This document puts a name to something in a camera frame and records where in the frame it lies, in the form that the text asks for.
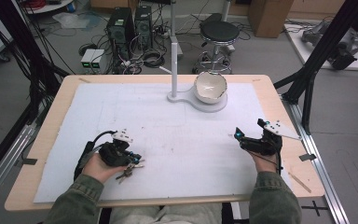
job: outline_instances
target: aluminum frame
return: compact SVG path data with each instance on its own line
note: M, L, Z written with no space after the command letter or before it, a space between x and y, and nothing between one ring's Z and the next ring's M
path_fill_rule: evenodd
M330 176L327 173L324 162L322 161L321 155L319 154L318 148L313 141L311 135L307 135L306 130L301 124L302 113L298 105L290 105L289 103L282 100L283 104L290 108L292 118L295 122L295 125L299 131L299 134L303 138L302 142L309 154L314 154L316 156L315 160L312 160L312 165L315 168L316 173L321 178L322 184L324 185L325 190L325 199L327 201L328 207L330 209L331 215L337 224L349 224L349 220L344 211L344 208L339 200L336 190L334 189L333 183L330 180Z
M22 151L31 141L37 125L33 122L30 125L25 125L19 133L16 141L12 144L5 157L0 162L0 186L5 181L8 173L15 165L17 159L21 155Z

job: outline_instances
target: human hand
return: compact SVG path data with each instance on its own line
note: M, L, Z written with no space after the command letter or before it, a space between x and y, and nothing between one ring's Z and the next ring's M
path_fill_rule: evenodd
M124 171L126 168L127 166L108 166L103 162L99 153L94 153L94 155L92 155L87 164L84 166L82 174L94 177L101 183L104 183L112 175L117 172Z
M260 172L277 173L277 155L262 156L260 153L246 150L255 162L255 169Z

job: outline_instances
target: person's arm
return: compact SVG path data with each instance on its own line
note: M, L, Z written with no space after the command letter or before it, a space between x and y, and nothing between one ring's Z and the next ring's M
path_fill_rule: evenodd
M109 167L98 153L94 154L74 184L53 204L44 224L96 224L99 215L97 202L103 183L125 168Z
M249 204L252 224L301 223L301 208L293 192L277 172L276 156L249 152L255 161L257 180Z

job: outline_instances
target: concrete floor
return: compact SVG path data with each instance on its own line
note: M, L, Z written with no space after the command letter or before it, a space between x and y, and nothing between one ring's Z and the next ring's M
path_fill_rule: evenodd
M185 14L188 13L178 12L178 15ZM47 35L47 39L69 67L76 74L82 74L78 49L89 43L94 36L103 35L105 21L94 20L95 27L84 30L63 30L59 24L51 24L53 20L50 16L47 14L39 18L41 26L54 31ZM178 26L192 19L194 18L183 16L178 19ZM229 21L248 24L243 17L229 17ZM276 82L301 68L302 63L286 34L280 34L278 38L258 38L252 32L241 33L244 38L247 35L251 37L249 40L239 40L234 44L236 51L231 57L234 74L265 74ZM178 40L185 54L178 63L178 74L191 74L193 63L202 52L202 41L198 35L179 35ZM59 67L68 70L56 55L53 54L53 58ZM166 62L170 60L168 52ZM164 66L171 69L168 63ZM143 68L142 74L165 72ZM0 142L28 104L28 86L28 80L13 60L10 63L0 63ZM290 85L278 89L278 93L286 92L289 87ZM315 79L310 131L349 222L358 223L358 71L319 71ZM4 208L6 197L19 171L19 167L13 167L0 186L0 223L41 222L48 211L11 213ZM319 216L315 209L307 208L313 206L313 201L318 207L322 207ZM334 223L330 211L324 210L327 206L324 198L301 199L300 205L304 206L302 223Z

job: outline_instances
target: green jacket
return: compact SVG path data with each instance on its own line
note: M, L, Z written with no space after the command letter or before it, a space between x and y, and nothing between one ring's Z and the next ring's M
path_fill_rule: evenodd
M61 195L44 224L97 224L97 202L103 191L98 180L80 175L75 183ZM250 223L292 224L301 222L301 209L293 192L280 175L261 172L257 176L255 190L249 206Z

